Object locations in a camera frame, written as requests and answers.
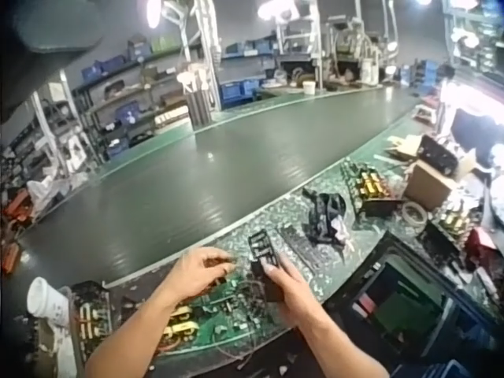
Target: green circuit board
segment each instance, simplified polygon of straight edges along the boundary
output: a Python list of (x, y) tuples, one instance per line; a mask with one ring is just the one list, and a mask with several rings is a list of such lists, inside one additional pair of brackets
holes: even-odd
[[(240, 341), (253, 350), (259, 339), (278, 327), (278, 320), (265, 302), (259, 282), (237, 274), (180, 306), (188, 307), (191, 313), (182, 321), (172, 317), (169, 326), (191, 322), (198, 329), (189, 336), (166, 336), (161, 340), (159, 357), (219, 346), (225, 349), (226, 343)], [(169, 350), (163, 351), (164, 344)]]

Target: conveyor belt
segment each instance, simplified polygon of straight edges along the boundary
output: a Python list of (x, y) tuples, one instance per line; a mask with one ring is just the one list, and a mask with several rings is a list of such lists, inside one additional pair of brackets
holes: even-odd
[(22, 243), (30, 260), (2, 297), (18, 298), (23, 310), (35, 276), (55, 287), (111, 281), (156, 262), (283, 195), (415, 103), (397, 90), (322, 98), (244, 117), (155, 151), (81, 191), (26, 232)]

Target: work table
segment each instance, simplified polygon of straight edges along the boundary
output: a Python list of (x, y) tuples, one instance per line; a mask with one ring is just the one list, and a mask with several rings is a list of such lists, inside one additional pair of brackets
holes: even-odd
[[(387, 161), (386, 158), (383, 158), (384, 149), (389, 147), (387, 137), (390, 135), (405, 137), (408, 134), (419, 132), (421, 132), (421, 126), (412, 120), (410, 115), (406, 115), (388, 130), (354, 151), (350, 155), (350, 158), (355, 161), (367, 162), (374, 165), (388, 179), (393, 189), (400, 190), (403, 168), (394, 164), (393, 161)], [(331, 246), (319, 245), (317, 249), (321, 253), (330, 256), (330, 262), (320, 271), (316, 272), (316, 274), (313, 274), (303, 264), (277, 232), (278, 227), (291, 224), (302, 234), (302, 224), (307, 223), (308, 212), (311, 207), (310, 201), (302, 196), (303, 187), (320, 193), (340, 193), (344, 197), (347, 207), (344, 222), (350, 232), (350, 240), (353, 247), (350, 248), (347, 244), (340, 254)], [(238, 258), (239, 265), (241, 265), (250, 255), (247, 237), (261, 229), (266, 229), (276, 250), (285, 253), (295, 263), (321, 302), (342, 287), (345, 281), (369, 256), (386, 230), (398, 236), (422, 258), (429, 260), (435, 265), (435, 256), (430, 256), (417, 240), (420, 230), (407, 224), (399, 215), (394, 215), (389, 220), (376, 219), (371, 224), (369, 220), (366, 220), (366, 226), (361, 227), (359, 223), (355, 222), (355, 214), (350, 204), (347, 186), (340, 170), (340, 162), (337, 162), (315, 178), (252, 213), (238, 222), (238, 224), (225, 228), (211, 238), (204, 240), (203, 244), (230, 251)], [(134, 274), (108, 286), (112, 291), (123, 295), (134, 294), (137, 298), (138, 296), (147, 296), (162, 278), (165, 277), (169, 271), (170, 262), (175, 257), (176, 255), (171, 256), (167, 261), (153, 265), (150, 269), (139, 271), (139, 273), (143, 273), (142, 275)], [(474, 302), (479, 306), (485, 308), (492, 315), (498, 316), (496, 309), (487, 300), (484, 288), (478, 279), (473, 278), (471, 283), (463, 287), (463, 290), (469, 293)], [(268, 326), (260, 332), (256, 332), (258, 345), (270, 342), (285, 331), (286, 328), (279, 321), (276, 321), (275, 325)], [(226, 350), (237, 355), (245, 354), (250, 350), (250, 341), (247, 337), (238, 339), (226, 345)], [(161, 357), (157, 362), (175, 376), (179, 376), (188, 373), (192, 374), (197, 371), (205, 371), (208, 368), (216, 368), (219, 365), (230, 362), (230, 358), (223, 355), (219, 350), (210, 347), (198, 352)]]

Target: paper cup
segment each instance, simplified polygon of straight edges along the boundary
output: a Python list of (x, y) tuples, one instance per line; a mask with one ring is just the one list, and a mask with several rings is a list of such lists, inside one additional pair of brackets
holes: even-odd
[(26, 305), (34, 317), (45, 317), (60, 327), (69, 326), (69, 300), (42, 277), (31, 283)]

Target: fingernail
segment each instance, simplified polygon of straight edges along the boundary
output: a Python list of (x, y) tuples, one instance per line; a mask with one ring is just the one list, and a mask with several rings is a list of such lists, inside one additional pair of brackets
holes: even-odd
[(275, 267), (271, 264), (268, 264), (267, 262), (262, 262), (262, 268), (266, 273), (270, 273)]

